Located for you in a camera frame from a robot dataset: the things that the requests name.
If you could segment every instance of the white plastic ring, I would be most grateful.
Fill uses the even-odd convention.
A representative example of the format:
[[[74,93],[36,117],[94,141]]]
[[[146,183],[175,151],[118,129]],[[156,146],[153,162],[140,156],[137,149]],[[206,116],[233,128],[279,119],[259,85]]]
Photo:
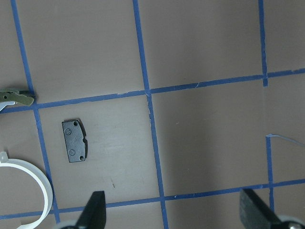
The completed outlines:
[[[22,161],[18,159],[9,159],[6,152],[0,153],[0,167],[12,167],[12,168],[20,169],[26,172],[27,174],[29,174],[31,177],[33,177],[40,186],[44,198],[44,207],[43,207],[42,215],[37,221],[30,224],[21,225],[17,229],[36,228],[47,217],[52,206],[53,191],[51,184],[49,183],[49,180],[44,175],[44,173],[41,172],[36,166],[26,161]]]

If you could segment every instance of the black plastic part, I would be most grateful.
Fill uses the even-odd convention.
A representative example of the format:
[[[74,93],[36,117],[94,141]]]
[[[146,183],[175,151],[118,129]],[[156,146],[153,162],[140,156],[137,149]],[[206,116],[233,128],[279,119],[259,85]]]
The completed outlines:
[[[80,229],[104,229],[106,225],[106,203],[104,191],[93,192],[84,211],[76,223]]]
[[[62,122],[61,124],[69,162],[85,161],[88,154],[88,143],[81,121],[75,119]]]
[[[246,229],[290,229],[293,221],[282,222],[252,189],[240,192],[240,220]]]

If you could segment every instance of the blue painter's tape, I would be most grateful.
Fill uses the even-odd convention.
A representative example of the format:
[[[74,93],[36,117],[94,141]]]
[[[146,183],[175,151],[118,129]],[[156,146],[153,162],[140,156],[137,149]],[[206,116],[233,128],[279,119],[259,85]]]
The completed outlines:
[[[268,181],[269,184],[273,184],[273,169],[272,169],[272,152],[271,152],[271,137],[273,135],[269,134],[265,137],[266,139],[266,151],[267,151],[267,167],[268,167]],[[274,190],[273,187],[269,188],[269,206],[270,209],[274,211]]]
[[[273,169],[272,169],[272,152],[271,152],[271,136],[267,135],[266,139],[266,150],[267,150],[267,166],[268,166],[268,181],[270,184],[273,183]]]
[[[48,215],[54,214],[54,211],[51,210]],[[1,219],[15,219],[15,218],[22,218],[22,217],[31,217],[31,216],[41,216],[42,211],[33,211],[33,212],[25,212],[25,213],[18,213],[18,214],[11,214],[11,215],[4,215],[0,216]]]
[[[272,187],[283,187],[283,186],[300,185],[300,184],[305,184],[305,179],[282,181],[272,184]]]
[[[76,211],[83,211],[85,207],[77,207],[77,208],[64,208],[59,209],[59,213],[69,213],[69,212],[76,212]]]
[[[33,106],[16,106],[16,107],[6,107],[4,108],[0,114],[14,113],[20,111],[30,111],[33,110]]]
[[[297,75],[305,73],[305,68],[297,69],[297,70],[286,70],[281,72],[268,73],[268,77],[279,77],[279,76],[287,76],[287,75]]]
[[[274,198],[274,189],[273,187],[269,188],[269,207],[272,211],[275,211],[275,198]]]
[[[139,3],[138,3],[138,0],[132,0],[132,2],[133,2],[134,20],[135,20],[135,27],[136,27],[136,31],[137,31],[144,88],[145,88],[145,91],[148,92],[149,91],[149,81],[148,81],[147,67],[146,67],[146,60],[145,60],[145,51],[144,51],[144,43],[143,43],[143,36],[142,36]]]
[[[165,197],[165,200],[190,199],[190,198],[216,196],[216,195],[240,192],[243,188],[251,188],[251,189],[269,188],[269,184],[251,185],[251,186],[244,186],[244,187],[234,187],[234,188],[228,188],[228,189],[222,189],[222,190],[216,190],[216,191],[209,191],[209,192],[168,196],[168,197]]]
[[[155,94],[155,93],[173,92],[173,91],[180,91],[186,89],[221,85],[226,83],[237,83],[237,82],[261,80],[261,79],[263,79],[262,75],[241,76],[241,77],[234,77],[234,78],[221,79],[221,80],[212,80],[212,81],[205,81],[199,83],[190,83],[190,84],[183,84],[177,86],[155,88],[155,89],[151,89],[151,93]]]
[[[40,142],[40,146],[41,146],[44,167],[46,169],[46,176],[47,176],[48,180],[50,181],[50,184],[53,189],[53,211],[54,211],[54,215],[55,215],[55,220],[56,220],[56,223],[60,223],[61,220],[60,220],[60,216],[59,216],[59,212],[58,212],[58,206],[57,206],[57,201],[56,201],[56,197],[55,197],[55,191],[54,191],[54,187],[53,187],[51,170],[50,170],[47,150],[46,150],[46,146],[45,146],[45,142],[44,142],[39,111],[37,108],[35,108],[33,111],[34,111],[34,116],[35,116],[35,120],[36,120],[38,138],[39,138],[39,142]]]
[[[98,102],[98,101],[103,101],[103,100],[119,99],[119,98],[132,97],[132,96],[138,96],[138,95],[144,95],[144,94],[145,94],[145,91],[133,91],[133,92],[123,93],[123,94],[106,94],[106,95],[99,95],[99,96],[94,96],[94,97],[63,100],[63,101],[50,102],[50,103],[45,103],[45,104],[37,104],[37,107],[39,109],[42,109],[42,108],[65,106],[65,105],[71,105],[71,104],[80,104],[80,103],[85,103],[85,102]]]
[[[154,202],[159,202],[160,200],[161,200],[160,197],[130,200],[130,201],[124,201],[124,202],[109,203],[109,204],[106,204],[106,207],[107,208],[114,208],[114,207],[121,207],[121,206],[128,206],[128,205],[154,203]]]
[[[234,188],[209,191],[209,192],[201,192],[201,193],[167,196],[167,197],[164,197],[164,200],[169,201],[169,200],[177,200],[177,199],[200,198],[200,197],[209,197],[209,196],[216,196],[216,195],[222,195],[222,194],[228,194],[228,193],[236,193],[236,192],[240,192],[240,190],[243,188],[251,188],[251,189],[272,188],[272,190],[273,190],[274,187],[283,187],[283,186],[299,185],[299,184],[305,184],[305,179],[289,180],[289,181],[283,181],[283,182],[272,183],[272,184],[260,184],[260,185],[251,185],[251,186],[243,186],[243,187],[234,187]],[[162,198],[156,197],[156,198],[123,201],[123,202],[117,202],[117,203],[109,203],[109,204],[106,204],[106,207],[114,208],[114,207],[153,203],[153,202],[162,203]],[[59,213],[68,213],[68,212],[76,212],[76,211],[83,211],[83,210],[84,210],[84,207],[76,207],[76,208],[59,209],[58,212]],[[42,214],[41,211],[27,212],[27,213],[0,216],[0,219],[13,219],[13,218],[28,217],[28,216],[39,216],[41,214]],[[54,210],[51,210],[49,212],[49,215],[50,214],[54,214]]]
[[[26,55],[24,41],[23,41],[23,36],[22,36],[22,32],[21,32],[21,25],[20,25],[20,20],[19,20],[19,16],[18,16],[16,0],[11,0],[10,3],[11,3],[12,11],[13,11],[13,17],[14,17],[14,22],[15,22],[15,27],[16,27],[16,32],[17,32],[17,37],[18,37],[18,42],[19,42],[19,48],[20,48],[23,68],[24,68],[24,72],[25,72],[25,77],[27,79],[29,91],[32,94],[34,94],[34,87],[33,87],[32,79],[31,79],[30,67],[29,67],[28,58]]]
[[[142,68],[144,90],[146,93],[148,109],[150,112],[149,118],[151,120],[151,132],[152,132],[152,138],[153,138],[152,144],[153,144],[155,162],[156,162],[159,194],[160,194],[160,198],[161,198],[160,202],[161,202],[161,209],[162,209],[163,225],[164,225],[164,229],[168,229],[166,205],[165,205],[165,200],[164,200],[163,181],[162,181],[161,166],[160,166],[160,157],[159,157],[159,150],[158,150],[158,143],[157,143],[157,134],[156,134],[156,128],[155,128],[154,114],[153,114],[153,102],[152,102],[151,90],[149,88],[149,80],[148,80],[147,66],[146,66],[146,60],[145,60],[145,51],[144,51],[144,43],[143,43],[143,36],[142,36],[139,3],[138,3],[138,0],[133,0],[132,2],[133,2],[135,27],[136,27],[137,38],[138,38],[138,46],[139,46],[139,54],[140,54],[140,61],[141,61],[141,68]]]
[[[264,1],[258,0],[259,10],[259,27],[260,27],[260,38],[261,38],[261,55],[262,55],[262,71],[263,71],[263,85],[268,86],[268,75],[267,75],[267,61],[266,61],[266,45],[265,45],[265,27],[264,27]]]

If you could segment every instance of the beige surface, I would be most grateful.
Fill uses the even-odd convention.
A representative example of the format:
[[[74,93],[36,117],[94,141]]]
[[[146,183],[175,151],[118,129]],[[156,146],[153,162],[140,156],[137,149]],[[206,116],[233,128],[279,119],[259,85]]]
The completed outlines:
[[[9,158],[25,160],[44,171],[33,111],[1,114],[0,151],[6,151]]]
[[[0,3],[0,88],[27,89],[10,1]]]
[[[267,183],[260,81],[152,98],[166,195]]]
[[[294,216],[305,222],[304,189],[304,184],[275,188],[275,212],[278,215]]]
[[[145,96],[40,110],[59,208],[84,206],[93,191],[107,202],[159,196]],[[80,118],[88,158],[69,163],[63,120]]]
[[[305,1],[264,1],[268,72],[305,68]]]
[[[151,88],[262,73],[257,1],[139,5]]]
[[[29,224],[36,220],[39,217],[24,217],[24,218],[15,218],[15,219],[3,219],[0,220],[0,228],[1,229],[16,229],[20,225]],[[55,226],[55,218],[54,215],[48,215],[44,221],[36,227],[36,229],[52,229]]]
[[[39,103],[143,89],[132,0],[17,3]]]
[[[256,191],[264,199],[268,190]],[[239,193],[166,202],[170,229],[244,229],[239,220]]]
[[[160,203],[107,208],[105,229],[162,229]],[[62,213],[62,221],[78,219],[81,212]]]

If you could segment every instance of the tile floor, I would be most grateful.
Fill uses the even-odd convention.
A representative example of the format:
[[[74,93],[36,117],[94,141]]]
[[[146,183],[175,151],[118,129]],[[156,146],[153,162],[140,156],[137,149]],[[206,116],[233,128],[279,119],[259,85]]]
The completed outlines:
[[[2,1],[0,88],[29,88],[37,100],[1,112],[0,150],[54,187],[38,228],[76,219],[96,190],[106,192],[107,229],[242,229],[241,187],[305,220],[304,148],[268,135],[305,143],[304,8]],[[61,122],[72,118],[89,150],[70,164]],[[37,219],[42,195],[31,178],[2,168],[0,183],[0,228]]]

